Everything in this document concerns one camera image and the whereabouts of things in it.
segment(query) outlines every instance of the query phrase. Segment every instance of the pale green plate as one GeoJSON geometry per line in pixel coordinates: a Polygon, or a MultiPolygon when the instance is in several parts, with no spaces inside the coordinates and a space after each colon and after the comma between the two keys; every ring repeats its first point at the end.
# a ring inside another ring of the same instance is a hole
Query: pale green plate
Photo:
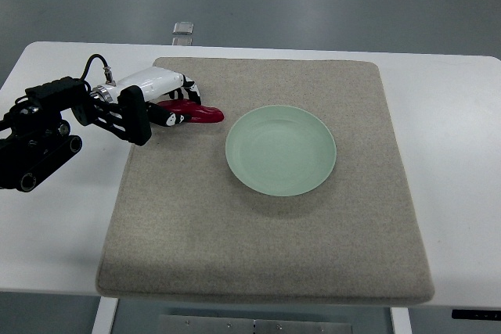
{"type": "Polygon", "coordinates": [[[327,179],[336,162],[336,143],[309,112],[265,106],[246,113],[229,130],[226,159],[248,187],[270,196],[295,196],[327,179]]]}

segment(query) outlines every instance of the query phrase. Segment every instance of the black cable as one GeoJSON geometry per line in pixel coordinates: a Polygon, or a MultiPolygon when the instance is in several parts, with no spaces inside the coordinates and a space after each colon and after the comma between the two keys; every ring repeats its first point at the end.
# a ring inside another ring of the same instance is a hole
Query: black cable
{"type": "Polygon", "coordinates": [[[91,85],[87,81],[84,81],[84,85],[87,93],[90,93],[92,91],[91,85]]]}
{"type": "Polygon", "coordinates": [[[90,58],[88,58],[87,64],[85,64],[84,73],[80,77],[81,80],[85,80],[85,78],[87,77],[88,69],[91,67],[91,63],[92,63],[92,61],[95,58],[101,59],[101,61],[103,62],[104,66],[108,66],[108,63],[106,62],[106,60],[100,54],[94,54],[94,55],[92,55],[90,58]]]}
{"type": "Polygon", "coordinates": [[[16,99],[15,104],[19,104],[23,99],[27,99],[27,98],[28,98],[27,95],[23,95],[22,97],[19,97],[18,99],[16,99]]]}

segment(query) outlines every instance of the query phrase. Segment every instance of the metal bracket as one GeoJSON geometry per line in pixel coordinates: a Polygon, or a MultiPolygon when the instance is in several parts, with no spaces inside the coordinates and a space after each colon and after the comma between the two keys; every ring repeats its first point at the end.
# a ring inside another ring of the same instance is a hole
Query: metal bracket
{"type": "Polygon", "coordinates": [[[173,34],[192,34],[193,33],[193,23],[182,21],[180,23],[175,23],[173,34]]]}
{"type": "Polygon", "coordinates": [[[173,46],[191,46],[193,39],[190,37],[174,37],[172,38],[173,46]]]}
{"type": "Polygon", "coordinates": [[[161,314],[158,333],[176,334],[351,334],[351,325],[333,322],[251,320],[161,314]]]}

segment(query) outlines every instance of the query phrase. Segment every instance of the felt mat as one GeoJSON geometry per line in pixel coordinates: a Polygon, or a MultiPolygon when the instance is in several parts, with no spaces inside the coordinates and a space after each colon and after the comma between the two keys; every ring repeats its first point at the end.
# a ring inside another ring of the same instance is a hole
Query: felt mat
{"type": "Polygon", "coordinates": [[[96,277],[104,296],[223,303],[409,305],[434,293],[377,66],[356,61],[159,58],[199,86],[218,124],[152,125],[132,146],[96,277]],[[249,189],[225,138],[245,113],[291,105],[337,144],[299,196],[249,189]]]}

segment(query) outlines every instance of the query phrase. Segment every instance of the small white object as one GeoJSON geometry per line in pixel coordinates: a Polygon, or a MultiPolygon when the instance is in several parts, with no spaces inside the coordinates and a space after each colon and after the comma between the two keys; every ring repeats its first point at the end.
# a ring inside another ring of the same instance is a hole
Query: small white object
{"type": "Polygon", "coordinates": [[[182,21],[180,23],[175,23],[173,34],[192,34],[193,23],[187,21],[182,21]]]}

